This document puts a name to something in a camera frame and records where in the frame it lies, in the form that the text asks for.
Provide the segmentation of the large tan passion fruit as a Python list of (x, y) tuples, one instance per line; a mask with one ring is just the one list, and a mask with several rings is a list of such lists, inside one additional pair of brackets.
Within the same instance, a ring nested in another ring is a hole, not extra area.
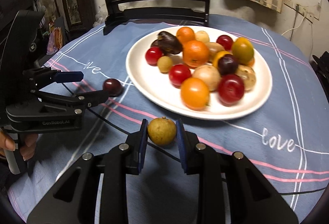
[(239, 65), (235, 74), (243, 80), (245, 91), (250, 91), (254, 88), (256, 84), (256, 75), (251, 67)]

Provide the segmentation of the electric fan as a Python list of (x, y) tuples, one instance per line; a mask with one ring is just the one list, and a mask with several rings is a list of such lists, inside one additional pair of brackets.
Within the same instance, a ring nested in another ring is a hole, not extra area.
[(41, 10), (45, 12), (45, 17), (50, 18), (55, 13), (55, 3), (53, 0), (40, 0)]

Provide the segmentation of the small orange mandarin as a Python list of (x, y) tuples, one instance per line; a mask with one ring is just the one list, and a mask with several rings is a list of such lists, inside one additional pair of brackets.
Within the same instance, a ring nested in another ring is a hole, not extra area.
[(228, 51), (219, 51), (216, 53), (216, 55), (214, 55), (214, 57), (212, 59), (212, 65), (214, 66), (214, 68), (218, 68), (219, 59), (225, 55), (231, 55), (231, 53)]

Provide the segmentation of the yellow-green orange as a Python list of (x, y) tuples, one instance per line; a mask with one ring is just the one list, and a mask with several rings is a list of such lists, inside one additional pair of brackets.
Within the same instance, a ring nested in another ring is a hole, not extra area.
[(231, 47), (232, 54), (241, 64), (248, 64), (254, 58), (254, 47), (248, 39), (239, 37)]

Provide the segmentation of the red cherry tomato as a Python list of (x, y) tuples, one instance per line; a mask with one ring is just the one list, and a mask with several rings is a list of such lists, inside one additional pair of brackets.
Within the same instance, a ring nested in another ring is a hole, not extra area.
[(169, 71), (169, 80), (176, 87), (180, 87), (191, 76), (191, 71), (185, 64), (176, 64)]
[(149, 65), (154, 66), (162, 56), (163, 51), (159, 47), (150, 47), (145, 54), (145, 59)]

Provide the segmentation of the small dark plum back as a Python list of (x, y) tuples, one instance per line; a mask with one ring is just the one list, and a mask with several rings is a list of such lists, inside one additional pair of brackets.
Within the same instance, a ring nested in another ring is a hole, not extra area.
[(117, 97), (123, 92), (123, 86), (117, 79), (109, 78), (103, 82), (103, 90), (109, 97)]

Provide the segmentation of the tan round fruit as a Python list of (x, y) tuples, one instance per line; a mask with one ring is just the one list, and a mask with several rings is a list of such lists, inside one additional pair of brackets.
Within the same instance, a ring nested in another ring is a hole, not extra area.
[(212, 62), (212, 60), (214, 59), (214, 57), (216, 56), (216, 54), (218, 52), (225, 50), (225, 48), (222, 45), (220, 45), (219, 43), (216, 43), (216, 42), (207, 42), (206, 46), (208, 47), (208, 49), (210, 51), (209, 62)]
[(215, 91), (221, 81), (221, 75), (214, 66), (204, 64), (196, 68), (192, 74), (193, 78), (199, 78), (209, 88), (210, 91)]

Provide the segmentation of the large dark mangosteen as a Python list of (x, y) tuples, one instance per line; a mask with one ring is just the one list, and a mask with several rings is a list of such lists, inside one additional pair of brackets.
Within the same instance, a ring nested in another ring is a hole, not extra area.
[(177, 55), (183, 50), (183, 46), (178, 38), (166, 31), (161, 31), (158, 33), (157, 44), (161, 50), (172, 55)]

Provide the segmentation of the red cherry tomato back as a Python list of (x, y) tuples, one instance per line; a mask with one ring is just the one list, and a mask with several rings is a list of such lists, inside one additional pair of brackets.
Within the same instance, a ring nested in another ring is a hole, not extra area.
[(185, 64), (176, 64), (169, 71), (169, 80), (176, 87), (180, 87), (191, 76), (191, 71)]

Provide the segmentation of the pale yellow round fruit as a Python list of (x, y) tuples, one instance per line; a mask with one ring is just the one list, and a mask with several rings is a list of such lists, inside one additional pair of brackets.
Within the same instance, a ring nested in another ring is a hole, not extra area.
[(204, 30), (199, 30), (195, 33), (195, 40), (200, 41), (202, 43), (209, 43), (210, 38), (207, 32)]

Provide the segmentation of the white oval plate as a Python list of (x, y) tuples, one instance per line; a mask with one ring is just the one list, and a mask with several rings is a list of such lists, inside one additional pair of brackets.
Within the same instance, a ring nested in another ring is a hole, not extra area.
[(158, 33), (159, 31), (155, 30), (137, 40), (128, 51), (125, 66), (128, 76), (138, 91), (160, 107), (196, 119), (230, 120), (255, 112), (270, 97), (273, 86), (272, 73), (265, 59), (255, 51), (253, 66), (240, 67), (237, 71), (245, 80), (247, 87), (239, 101), (232, 105), (225, 105), (220, 101), (216, 89), (220, 74), (208, 62), (199, 68), (190, 69), (193, 77), (204, 80), (210, 87), (208, 105), (201, 110), (187, 107), (181, 99), (179, 87), (171, 82), (169, 74), (162, 73), (157, 66), (147, 63), (147, 50), (156, 40)]

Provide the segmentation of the small yellow fruit back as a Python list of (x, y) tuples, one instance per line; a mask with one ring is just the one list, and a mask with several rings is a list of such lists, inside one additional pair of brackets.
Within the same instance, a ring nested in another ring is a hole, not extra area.
[(148, 124), (147, 130), (151, 141), (160, 147), (171, 144), (177, 133), (175, 123), (166, 117), (153, 119)]

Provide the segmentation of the blue striped tablecloth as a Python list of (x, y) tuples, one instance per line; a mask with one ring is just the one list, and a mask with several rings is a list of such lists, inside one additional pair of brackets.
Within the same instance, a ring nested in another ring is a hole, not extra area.
[[(272, 93), (259, 110), (244, 118), (183, 118), (184, 127), (219, 152), (243, 152), (303, 220), (328, 184), (328, 101), (323, 88), (307, 58), (281, 35), (229, 16), (210, 16), (210, 26), (252, 41), (271, 70)], [(106, 78), (118, 79), (124, 91), (87, 111), (82, 130), (40, 135), (32, 171), (19, 175), (8, 190), (22, 219), (83, 153), (108, 152), (123, 143), (128, 132), (139, 130), (143, 119), (178, 118), (144, 97), (125, 69), (130, 47), (165, 27), (165, 23), (130, 22), (104, 35), (104, 27), (97, 26), (48, 61), (58, 70), (82, 71), (84, 80), (54, 83), (45, 88), (47, 92), (69, 96), (99, 90)], [(127, 177), (130, 223), (195, 222), (198, 178), (185, 175), (178, 158), (175, 145), (164, 151), (147, 147), (142, 173)]]

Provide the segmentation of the dark purple plum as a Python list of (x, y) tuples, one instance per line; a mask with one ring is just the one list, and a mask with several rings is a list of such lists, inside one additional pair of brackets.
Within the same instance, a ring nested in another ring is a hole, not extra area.
[(218, 71), (222, 76), (234, 74), (238, 65), (238, 62), (233, 55), (226, 54), (218, 60)]

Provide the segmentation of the small yellow-green longan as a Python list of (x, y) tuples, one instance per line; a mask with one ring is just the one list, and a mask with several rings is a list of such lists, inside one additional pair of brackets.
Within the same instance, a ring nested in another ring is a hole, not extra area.
[(166, 74), (173, 66), (173, 61), (169, 56), (162, 56), (157, 61), (157, 67), (161, 73)]

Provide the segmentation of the wall power strip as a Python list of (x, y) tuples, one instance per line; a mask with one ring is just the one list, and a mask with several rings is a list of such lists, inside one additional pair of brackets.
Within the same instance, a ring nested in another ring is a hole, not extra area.
[(314, 14), (312, 12), (309, 12), (307, 7), (296, 3), (294, 0), (284, 0), (284, 5), (288, 6), (289, 8), (293, 9), (294, 11), (305, 17), (305, 19), (307, 19), (310, 23), (313, 23)]

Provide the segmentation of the large orange mandarin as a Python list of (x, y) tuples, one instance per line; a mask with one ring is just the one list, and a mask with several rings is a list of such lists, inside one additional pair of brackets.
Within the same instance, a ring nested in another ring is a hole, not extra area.
[(176, 38), (179, 40), (180, 43), (185, 44), (186, 42), (195, 40), (195, 33), (194, 30), (190, 27), (181, 27), (176, 32)]

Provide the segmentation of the big red plum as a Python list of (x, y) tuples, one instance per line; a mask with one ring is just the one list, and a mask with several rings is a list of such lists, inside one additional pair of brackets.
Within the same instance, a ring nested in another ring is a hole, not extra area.
[(231, 51), (231, 47), (234, 43), (233, 39), (228, 35), (219, 36), (216, 42), (222, 45), (226, 51)]

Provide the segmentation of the orange kumquat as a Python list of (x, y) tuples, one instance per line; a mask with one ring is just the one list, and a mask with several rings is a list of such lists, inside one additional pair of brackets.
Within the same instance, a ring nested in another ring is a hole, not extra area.
[(252, 58), (248, 63), (247, 63), (247, 66), (249, 67), (253, 67), (255, 64), (255, 58)]

